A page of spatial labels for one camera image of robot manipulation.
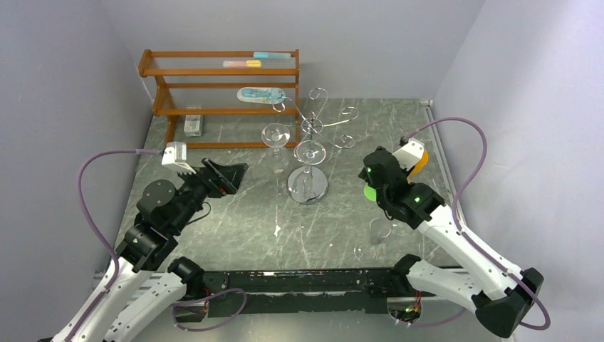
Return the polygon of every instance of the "black robot arm segment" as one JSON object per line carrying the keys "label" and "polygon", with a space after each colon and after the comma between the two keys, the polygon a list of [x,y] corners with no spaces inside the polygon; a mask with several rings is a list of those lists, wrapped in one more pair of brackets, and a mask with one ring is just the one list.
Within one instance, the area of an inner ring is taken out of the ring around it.
{"label": "black robot arm segment", "polygon": [[178,245],[179,236],[207,197],[220,198],[237,193],[248,169],[247,164],[219,165],[203,159],[195,173],[182,173],[178,189],[169,180],[151,182],[136,204],[135,224],[124,236],[116,252],[135,271],[155,271]]}
{"label": "black robot arm segment", "polygon": [[389,219],[416,229],[423,221],[430,221],[430,213],[444,204],[428,185],[409,183],[407,177],[413,167],[402,169],[399,160],[381,146],[365,156],[363,164],[359,178],[375,189],[375,201]]}

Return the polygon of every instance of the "cable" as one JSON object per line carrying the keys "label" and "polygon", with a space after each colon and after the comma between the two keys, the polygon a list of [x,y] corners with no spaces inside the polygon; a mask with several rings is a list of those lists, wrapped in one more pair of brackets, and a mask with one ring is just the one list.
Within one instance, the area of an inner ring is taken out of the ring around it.
{"label": "cable", "polygon": [[[224,321],[213,325],[213,326],[209,326],[207,328],[187,328],[186,326],[182,326],[180,325],[180,323],[178,323],[177,319],[176,319],[176,308],[179,306],[187,306],[187,305],[191,305],[191,304],[197,304],[201,301],[209,301],[210,299],[214,299],[216,297],[220,297],[223,296],[225,294],[230,294],[231,292],[239,292],[240,294],[243,294],[244,296],[244,300],[241,303],[241,306],[239,307],[239,309],[237,310],[237,312],[235,314],[233,314],[233,316],[225,319]],[[231,321],[233,321],[234,319],[237,318],[237,316],[239,316],[239,314],[244,310],[245,305],[247,303],[247,294],[243,289],[228,289],[228,290],[224,290],[224,291],[220,291],[216,294],[212,294],[211,296],[207,296],[204,297],[202,299],[195,299],[192,301],[181,301],[179,303],[174,303],[172,304],[172,320],[174,321],[174,325],[180,329],[180,330],[184,330],[184,331],[192,331],[194,333],[199,333],[199,332],[203,332],[203,331],[210,331],[210,330],[214,330],[216,328],[220,328],[221,326],[224,326],[228,323],[231,323]]]}
{"label": "cable", "polygon": [[422,292],[416,291],[415,292],[415,311],[418,311],[421,306],[422,306]]}
{"label": "cable", "polygon": [[186,226],[188,226],[188,225],[189,225],[189,224],[191,224],[191,223],[195,223],[195,222],[197,222],[197,221],[199,221],[199,220],[201,220],[201,219],[205,219],[205,218],[207,217],[207,215],[209,215],[209,213],[210,213],[210,212],[212,212],[212,206],[210,205],[210,203],[208,203],[208,202],[203,202],[203,203],[202,203],[202,207],[203,207],[203,205],[204,205],[204,204],[208,204],[208,207],[209,207],[209,211],[208,211],[208,213],[207,213],[207,214],[205,214],[205,215],[203,215],[203,216],[201,216],[201,217],[198,217],[198,218],[196,218],[196,219],[194,219],[194,220],[192,220],[192,221],[189,221],[189,223],[187,223],[187,224],[185,224],[185,225],[184,225],[185,227],[186,227]]}
{"label": "cable", "polygon": [[[457,213],[455,212],[455,209],[457,208],[457,203],[459,201],[459,198],[462,196],[462,193],[464,192],[466,187],[470,184],[470,182],[476,177],[476,175],[478,174],[478,171],[480,171],[482,165],[484,164],[484,160],[486,158],[486,135],[484,134],[484,131],[476,123],[474,123],[468,119],[458,118],[458,117],[449,117],[449,118],[442,118],[442,119],[434,120],[430,123],[427,123],[426,125],[423,125],[422,127],[418,128],[418,129],[414,130],[413,132],[411,132],[410,134],[408,134],[405,137],[405,139],[409,140],[414,135],[418,134],[420,131],[425,130],[426,128],[428,128],[430,126],[436,125],[437,123],[441,123],[443,121],[460,121],[460,122],[466,123],[466,124],[472,126],[478,132],[478,134],[480,135],[480,138],[482,140],[482,154],[480,156],[480,160],[478,161],[478,164],[476,165],[476,168],[474,168],[474,171],[470,174],[470,176],[464,182],[464,184],[462,184],[462,187],[459,189],[459,191],[457,191],[455,196],[453,196],[453,203],[451,203],[451,211],[453,213],[453,221],[455,222],[455,226],[457,227],[457,230],[461,232],[462,236],[468,241],[468,243],[471,244],[480,254],[482,254],[491,263],[493,263],[495,266],[497,266],[497,268],[502,270],[504,273],[508,274],[508,270],[503,264],[501,264],[497,259],[495,259],[492,255],[490,255],[482,247],[480,247],[466,232],[464,232],[461,223],[459,223],[459,218],[457,216]],[[525,328],[529,328],[529,329],[533,329],[533,330],[546,330],[547,328],[549,328],[549,326],[551,325],[551,319],[549,316],[549,312],[547,311],[545,305],[543,305],[543,303],[541,302],[539,297],[537,297],[537,295],[524,282],[522,282],[522,280],[520,278],[518,278],[516,275],[509,273],[508,276],[510,278],[512,278],[535,301],[537,306],[540,308],[541,312],[543,312],[543,317],[545,318],[545,323],[543,323],[542,326],[535,326],[535,325],[524,323],[524,322],[520,322],[520,325]],[[448,318],[445,321],[450,322],[450,321],[452,321],[451,318]]]}
{"label": "cable", "polygon": [[107,239],[103,236],[103,233],[100,232],[100,230],[96,226],[95,222],[93,221],[93,218],[91,217],[90,212],[88,211],[88,208],[86,207],[86,202],[84,201],[84,194],[82,192],[82,176],[84,175],[84,170],[86,170],[86,167],[92,161],[94,161],[104,155],[116,155],[116,154],[161,155],[162,151],[160,151],[160,150],[138,150],[138,149],[136,149],[136,150],[111,150],[111,151],[107,151],[107,152],[98,153],[98,154],[90,157],[90,159],[86,160],[86,162],[84,162],[82,164],[82,166],[80,167],[80,170],[78,171],[78,196],[79,196],[80,208],[82,209],[84,218],[86,218],[86,222],[88,223],[90,228],[93,230],[94,235],[98,238],[100,243],[103,244],[103,247],[105,247],[105,249],[107,249],[109,251],[109,255],[111,256],[111,260],[115,267],[115,271],[113,272],[113,275],[111,276],[111,278],[109,278],[107,285],[105,285],[105,290],[100,292],[93,299],[93,301],[90,303],[88,308],[86,308],[86,310],[82,313],[82,316],[80,316],[78,321],[73,325],[73,328],[71,329],[69,334],[66,336],[65,341],[71,341],[72,337],[76,334],[76,331],[82,326],[84,321],[89,317],[90,313],[96,308],[96,306],[99,304],[100,300],[104,297],[104,295],[106,295],[109,292],[111,286],[115,283],[115,280],[118,278],[118,274],[120,273],[120,265],[119,265],[119,261],[118,261],[119,257],[113,250],[113,247],[111,246],[109,241],[107,241]]}

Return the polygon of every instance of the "marble surface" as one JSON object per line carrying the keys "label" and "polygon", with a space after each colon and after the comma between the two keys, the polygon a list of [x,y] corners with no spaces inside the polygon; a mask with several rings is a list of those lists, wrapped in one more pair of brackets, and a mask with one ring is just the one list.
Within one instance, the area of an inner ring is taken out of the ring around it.
{"label": "marble surface", "polygon": [[[318,111],[319,100],[303,100],[302,111]],[[201,165],[208,157],[221,164],[247,162],[250,166],[239,193],[222,199],[211,199],[210,215],[188,226],[178,238],[179,246],[164,262],[160,271],[180,256],[186,256],[206,270],[246,269],[324,269],[367,266],[392,266],[407,253],[416,254],[436,266],[457,266],[457,263],[434,242],[411,229],[391,234],[378,246],[379,255],[371,261],[355,258],[358,242],[369,242],[369,223],[383,217],[382,210],[363,195],[363,181],[357,175],[363,167],[363,157],[378,145],[389,150],[399,138],[428,121],[418,100],[401,99],[330,99],[321,113],[322,121],[339,120],[340,109],[355,106],[357,120],[322,132],[332,141],[340,135],[351,135],[356,145],[339,150],[324,143],[328,150],[325,162],[318,167],[327,175],[330,188],[319,203],[301,205],[287,195],[285,182],[289,172],[300,162],[291,157],[284,172],[275,173],[266,164],[266,149],[188,150],[187,161]],[[273,122],[293,123],[284,116],[205,117],[204,136],[187,141],[261,141],[261,131]],[[166,128],[165,117],[154,117],[145,148],[161,149]],[[430,131],[416,136],[430,153],[428,165],[414,182],[433,186],[448,199],[447,184],[436,158],[436,145]],[[176,140],[183,140],[182,123]],[[118,235],[121,241],[131,227],[136,201],[145,186],[154,180],[167,179],[177,187],[182,181],[175,173],[161,166],[158,156],[141,156],[132,192]]]}

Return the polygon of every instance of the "metal glass holder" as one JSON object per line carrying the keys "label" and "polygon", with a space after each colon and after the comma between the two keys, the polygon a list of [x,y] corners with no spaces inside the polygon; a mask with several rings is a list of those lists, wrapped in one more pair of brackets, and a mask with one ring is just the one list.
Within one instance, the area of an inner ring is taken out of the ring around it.
{"label": "metal glass holder", "polygon": [[273,109],[277,112],[283,112],[286,109],[286,100],[290,102],[294,108],[298,111],[302,122],[300,124],[302,131],[305,133],[304,137],[299,144],[294,148],[293,154],[297,160],[302,162],[304,165],[296,168],[287,179],[287,188],[290,197],[300,204],[313,204],[322,200],[326,195],[329,188],[329,181],[323,171],[321,171],[316,165],[321,164],[326,156],[327,150],[317,141],[316,138],[320,138],[325,142],[331,144],[333,147],[338,149],[348,149],[355,145],[355,140],[349,135],[341,135],[340,140],[342,145],[336,144],[335,142],[327,139],[321,134],[324,128],[334,127],[343,123],[348,123],[356,119],[359,115],[357,108],[353,106],[344,107],[340,110],[340,117],[345,116],[345,120],[340,120],[334,123],[324,124],[321,121],[320,116],[323,112],[323,108],[327,103],[328,94],[323,88],[314,88],[308,94],[311,100],[317,100],[324,98],[323,104],[319,109],[318,113],[311,111],[309,114],[304,115],[300,108],[296,105],[296,102],[291,98],[282,96],[283,99],[280,103],[273,103]]}

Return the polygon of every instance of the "orange wooden rack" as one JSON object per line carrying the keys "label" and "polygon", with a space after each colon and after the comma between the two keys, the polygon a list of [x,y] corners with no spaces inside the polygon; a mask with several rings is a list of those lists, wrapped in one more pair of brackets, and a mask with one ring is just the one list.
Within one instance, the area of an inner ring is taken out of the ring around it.
{"label": "orange wooden rack", "polygon": [[[176,125],[179,116],[183,115],[294,115],[296,121],[295,141],[288,142],[286,147],[295,147],[300,142],[298,112],[293,108],[287,108],[282,112],[269,108],[178,108],[175,104],[172,89],[222,89],[243,87],[267,87],[267,88],[293,88],[296,90],[294,98],[296,105],[300,107],[299,83],[300,77],[300,53],[295,51],[272,51],[290,53],[292,59],[291,67],[271,68],[270,63],[264,63],[260,68],[222,68],[219,63],[199,63],[203,67],[190,68],[194,63],[184,63],[184,66],[174,68],[162,68],[158,58],[168,60],[170,58],[186,58],[191,61],[203,61],[209,58],[253,58],[253,51],[151,51],[145,50],[138,65],[138,73],[141,77],[153,76],[157,84],[157,95],[153,103],[154,115],[167,115],[168,126],[164,144],[174,140]],[[165,76],[292,76],[295,82],[224,82],[224,83],[167,83]],[[266,147],[263,142],[188,142],[188,148],[262,148]]]}

